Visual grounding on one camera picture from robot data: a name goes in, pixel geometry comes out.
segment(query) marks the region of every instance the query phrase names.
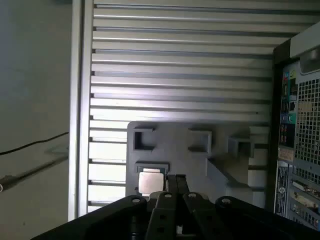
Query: white wall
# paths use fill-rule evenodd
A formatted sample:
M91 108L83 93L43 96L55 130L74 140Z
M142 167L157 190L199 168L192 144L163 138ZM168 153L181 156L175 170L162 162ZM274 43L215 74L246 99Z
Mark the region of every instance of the white wall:
M0 152L69 129L70 0L0 1ZM54 157L68 136L0 156L0 177ZM68 162L0 193L0 239L30 239L67 221Z

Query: metal square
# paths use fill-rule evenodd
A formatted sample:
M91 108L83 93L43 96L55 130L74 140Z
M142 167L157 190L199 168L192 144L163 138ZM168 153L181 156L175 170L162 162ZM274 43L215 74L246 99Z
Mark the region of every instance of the metal square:
M139 172L139 193L148 195L154 192L163 191L164 174L161 172Z

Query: black cable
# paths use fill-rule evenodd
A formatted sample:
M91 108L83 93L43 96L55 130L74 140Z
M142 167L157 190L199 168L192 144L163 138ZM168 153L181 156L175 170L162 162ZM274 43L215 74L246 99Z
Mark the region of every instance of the black cable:
M68 133L69 133L69 132L66 131L66 132L64 132L64 133L61 133L61 134L59 134L59 135L57 135L57 136L50 137L50 138L45 139L45 140L34 141L34 142L28 143L28 144L26 144L26 145L23 145L23 146L20 146L20 147L17 147L17 148L8 150L8 151L0 152L0 156L1 156L1 155L6 155L6 154L11 154L11 153L13 153L13 152L19 151L19 150L21 150L21 149L25 149L25 148L30 147L30 146L35 145L35 144L47 143L47 142L49 142L49 141L51 141L51 140L54 140L54 139L60 138L60 137L62 137L62 136L64 136L64 135L67 135Z

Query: silver louvered panel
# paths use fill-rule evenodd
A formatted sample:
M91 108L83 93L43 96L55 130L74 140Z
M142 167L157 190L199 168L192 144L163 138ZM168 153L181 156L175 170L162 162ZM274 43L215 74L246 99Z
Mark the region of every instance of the silver louvered panel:
M77 215L124 196L131 121L249 123L268 143L258 126L270 120L273 48L320 21L319 10L315 1L86 0ZM251 165L267 154L256 149Z

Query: metal mesh vent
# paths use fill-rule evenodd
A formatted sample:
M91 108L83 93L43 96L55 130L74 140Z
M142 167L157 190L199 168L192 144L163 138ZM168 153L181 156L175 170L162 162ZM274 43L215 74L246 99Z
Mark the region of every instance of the metal mesh vent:
M320 176L317 175L317 174L314 174L312 172L309 172L307 170L304 170L302 168L294 168L295 171L294 171L294 174L296 174L297 176L299 177L302 177L308 181L311 181L315 184L320 184Z
M291 204L291 210L294 211L297 215L299 215L301 218L303 218L305 221L307 221L311 226L318 228L319 220L316 219L314 216L310 215L306 211L304 211L303 208L299 207L298 205L292 203ZM298 219L295 217L292 218L297 223L302 224Z
M320 165L320 83L319 79L299 84L295 157Z

